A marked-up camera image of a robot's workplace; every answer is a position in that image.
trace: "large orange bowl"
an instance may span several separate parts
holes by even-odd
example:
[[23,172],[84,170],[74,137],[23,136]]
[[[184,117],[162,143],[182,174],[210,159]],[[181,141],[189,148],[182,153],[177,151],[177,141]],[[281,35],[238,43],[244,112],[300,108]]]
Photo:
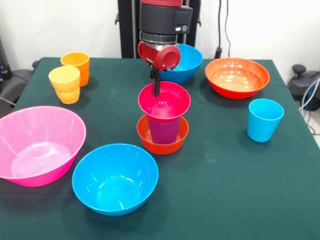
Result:
[[250,98],[268,85],[270,75],[259,63],[242,58],[219,58],[205,68],[212,88],[228,99]]

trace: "green tablecloth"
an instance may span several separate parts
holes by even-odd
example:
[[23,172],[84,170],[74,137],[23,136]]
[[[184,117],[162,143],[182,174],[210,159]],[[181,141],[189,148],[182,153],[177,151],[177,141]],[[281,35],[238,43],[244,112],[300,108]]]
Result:
[[[106,217],[73,193],[77,162],[111,143],[142,146],[137,97],[150,69],[139,59],[93,58],[88,86],[72,105],[60,103],[48,73],[58,58],[41,59],[16,110],[54,105],[78,113],[87,138],[68,173],[57,182],[26,188],[0,180],[2,240],[314,240],[320,239],[320,150],[271,60],[259,60],[269,85],[256,96],[229,100],[208,84],[204,60],[184,85],[192,103],[189,135],[180,151],[154,155],[158,185],[136,212]],[[246,135],[249,102],[269,98],[285,115],[270,142]]]

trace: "white wall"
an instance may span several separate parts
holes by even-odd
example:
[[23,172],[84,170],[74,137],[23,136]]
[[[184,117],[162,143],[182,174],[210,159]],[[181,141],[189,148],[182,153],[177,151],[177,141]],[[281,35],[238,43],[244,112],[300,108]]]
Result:
[[[202,27],[196,47],[212,58],[218,46],[219,0],[202,0]],[[225,26],[226,0],[222,0],[222,29]],[[319,0],[229,0],[227,32],[231,57],[273,59],[283,80],[292,77],[292,65],[303,64],[320,70]],[[222,35],[222,56],[228,42]]]
[[121,58],[116,0],[0,0],[0,37],[13,70],[84,51]]
[[[0,36],[11,68],[31,68],[44,56],[85,51],[121,57],[117,0],[0,0]],[[222,0],[224,19],[226,0]],[[202,0],[196,47],[212,58],[218,45],[219,0]],[[285,81],[295,63],[320,69],[320,1],[229,0],[231,56],[273,59]],[[222,36],[222,56],[228,45]]]

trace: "blue cup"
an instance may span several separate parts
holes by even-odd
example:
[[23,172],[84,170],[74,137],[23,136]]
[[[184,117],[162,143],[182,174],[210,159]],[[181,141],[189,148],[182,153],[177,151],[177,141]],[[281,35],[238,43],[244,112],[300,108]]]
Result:
[[258,143],[269,141],[285,114],[284,108],[270,99],[257,99],[249,104],[249,138]]

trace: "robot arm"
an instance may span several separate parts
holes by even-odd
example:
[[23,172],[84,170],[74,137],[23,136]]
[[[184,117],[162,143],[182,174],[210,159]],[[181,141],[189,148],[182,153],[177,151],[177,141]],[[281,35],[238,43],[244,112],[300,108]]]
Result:
[[174,69],[180,61],[178,34],[190,31],[193,10],[182,3],[183,0],[140,0],[138,54],[153,68],[155,96],[160,91],[159,71]]

